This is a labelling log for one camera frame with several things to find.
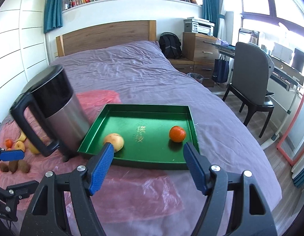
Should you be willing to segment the small brown kiwi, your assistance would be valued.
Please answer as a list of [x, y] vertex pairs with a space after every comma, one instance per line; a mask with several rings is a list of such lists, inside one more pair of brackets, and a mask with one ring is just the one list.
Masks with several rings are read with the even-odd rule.
[[1, 162], [0, 163], [0, 171], [3, 172], [3, 173], [9, 172], [9, 166], [6, 163]]

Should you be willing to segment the orange tangerine with stem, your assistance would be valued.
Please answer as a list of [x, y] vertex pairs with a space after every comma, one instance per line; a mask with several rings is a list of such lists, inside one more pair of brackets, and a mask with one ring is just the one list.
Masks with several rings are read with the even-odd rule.
[[10, 138], [7, 138], [5, 140], [5, 146], [6, 146], [7, 149], [11, 149], [12, 146], [13, 146], [13, 141]]

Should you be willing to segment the yellow apple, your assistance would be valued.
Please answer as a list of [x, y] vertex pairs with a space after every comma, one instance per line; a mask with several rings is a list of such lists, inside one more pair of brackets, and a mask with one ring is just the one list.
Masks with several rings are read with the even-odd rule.
[[14, 145], [14, 149], [15, 150], [21, 150], [23, 152], [26, 151], [26, 147], [25, 147], [25, 144], [22, 142], [22, 141], [17, 141]]

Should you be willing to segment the large yellow-green apple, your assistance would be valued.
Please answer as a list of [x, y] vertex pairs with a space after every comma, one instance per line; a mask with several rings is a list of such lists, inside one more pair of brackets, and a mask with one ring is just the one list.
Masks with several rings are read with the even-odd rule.
[[40, 154], [40, 151], [29, 140], [27, 140], [27, 147], [32, 154], [34, 155]]

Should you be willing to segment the small yellow-red apple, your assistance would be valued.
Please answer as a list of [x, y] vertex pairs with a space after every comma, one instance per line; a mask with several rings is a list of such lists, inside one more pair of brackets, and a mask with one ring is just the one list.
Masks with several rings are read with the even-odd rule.
[[124, 139], [117, 133], [111, 133], [104, 137], [103, 143], [111, 143], [114, 147], [114, 152], [120, 151], [124, 147]]

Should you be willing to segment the yellow banana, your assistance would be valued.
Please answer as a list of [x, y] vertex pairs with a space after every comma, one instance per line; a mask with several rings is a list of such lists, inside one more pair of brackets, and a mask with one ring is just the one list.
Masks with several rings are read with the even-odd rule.
[[25, 142], [26, 139], [27, 139], [27, 137], [26, 137], [25, 133], [23, 133], [23, 131], [21, 131], [20, 136], [18, 137], [18, 139], [16, 141]]

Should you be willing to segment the black and steel kettle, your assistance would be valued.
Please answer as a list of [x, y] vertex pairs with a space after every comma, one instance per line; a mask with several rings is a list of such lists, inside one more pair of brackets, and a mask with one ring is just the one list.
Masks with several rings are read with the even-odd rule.
[[[44, 144], [25, 118], [29, 109], [51, 142]], [[10, 108], [10, 114], [34, 147], [45, 157], [58, 150], [64, 161], [77, 155], [90, 120], [61, 65], [34, 76]]]

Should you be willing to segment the white wardrobe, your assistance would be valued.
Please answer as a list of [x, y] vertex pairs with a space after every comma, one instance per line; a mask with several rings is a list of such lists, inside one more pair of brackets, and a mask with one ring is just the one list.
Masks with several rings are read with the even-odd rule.
[[5, 0], [0, 7], [0, 124], [25, 85], [49, 65], [46, 0]]

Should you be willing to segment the green tray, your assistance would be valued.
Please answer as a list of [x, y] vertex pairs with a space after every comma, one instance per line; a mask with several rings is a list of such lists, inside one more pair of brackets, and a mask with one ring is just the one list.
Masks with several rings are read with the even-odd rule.
[[[170, 140], [173, 126], [186, 131], [183, 142]], [[106, 104], [84, 137], [78, 154], [84, 158], [97, 155], [104, 137], [111, 133], [121, 135], [125, 141], [112, 161], [118, 166], [186, 170], [184, 144], [190, 142], [199, 149], [191, 111], [185, 105]]]

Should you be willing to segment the teal curtain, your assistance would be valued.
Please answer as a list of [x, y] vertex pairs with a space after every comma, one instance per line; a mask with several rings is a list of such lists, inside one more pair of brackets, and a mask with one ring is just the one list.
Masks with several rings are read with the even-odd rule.
[[215, 24], [213, 36], [218, 37], [222, 22], [225, 20], [224, 12], [222, 12], [223, 0], [203, 0], [202, 16]]
[[44, 11], [44, 34], [62, 26], [62, 0], [47, 0]]

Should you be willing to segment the grey black chair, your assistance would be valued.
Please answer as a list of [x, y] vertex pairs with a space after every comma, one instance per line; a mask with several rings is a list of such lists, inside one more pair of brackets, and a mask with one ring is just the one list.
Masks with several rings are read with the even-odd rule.
[[225, 101], [231, 92], [242, 102], [240, 111], [247, 106], [248, 112], [243, 122], [245, 126], [256, 112], [267, 113], [259, 137], [263, 136], [275, 108], [266, 95], [269, 69], [267, 54], [261, 48], [252, 43], [237, 42], [232, 79], [222, 99]]

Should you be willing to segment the wooden headboard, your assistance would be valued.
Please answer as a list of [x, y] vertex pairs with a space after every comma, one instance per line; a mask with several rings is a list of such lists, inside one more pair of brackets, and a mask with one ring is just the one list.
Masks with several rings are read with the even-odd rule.
[[133, 41], [156, 41], [156, 30], [155, 20], [120, 21], [86, 27], [56, 37], [57, 53], [62, 57]]

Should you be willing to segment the wooden drawer cabinet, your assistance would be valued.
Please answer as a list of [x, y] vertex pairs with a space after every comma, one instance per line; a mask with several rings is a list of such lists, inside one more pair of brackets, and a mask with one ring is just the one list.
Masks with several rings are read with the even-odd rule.
[[204, 77], [202, 84], [213, 87], [212, 74], [215, 60], [219, 58], [214, 46], [218, 39], [199, 33], [184, 32], [182, 37], [182, 58], [169, 59], [172, 66], [182, 73], [197, 73]]

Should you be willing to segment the grey printer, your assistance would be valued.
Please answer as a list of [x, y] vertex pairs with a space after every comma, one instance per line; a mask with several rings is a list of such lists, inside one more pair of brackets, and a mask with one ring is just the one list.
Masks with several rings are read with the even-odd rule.
[[213, 36], [215, 24], [209, 20], [190, 17], [183, 20], [184, 22], [184, 31], [191, 33], [199, 33], [208, 36]]

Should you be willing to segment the teal curtain right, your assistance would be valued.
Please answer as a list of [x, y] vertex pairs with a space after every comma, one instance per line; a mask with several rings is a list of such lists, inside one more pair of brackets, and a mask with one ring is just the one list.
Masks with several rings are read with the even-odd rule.
[[203, 0], [202, 16], [215, 24], [213, 36], [218, 37], [222, 22], [225, 20], [224, 12], [222, 12], [223, 0]]

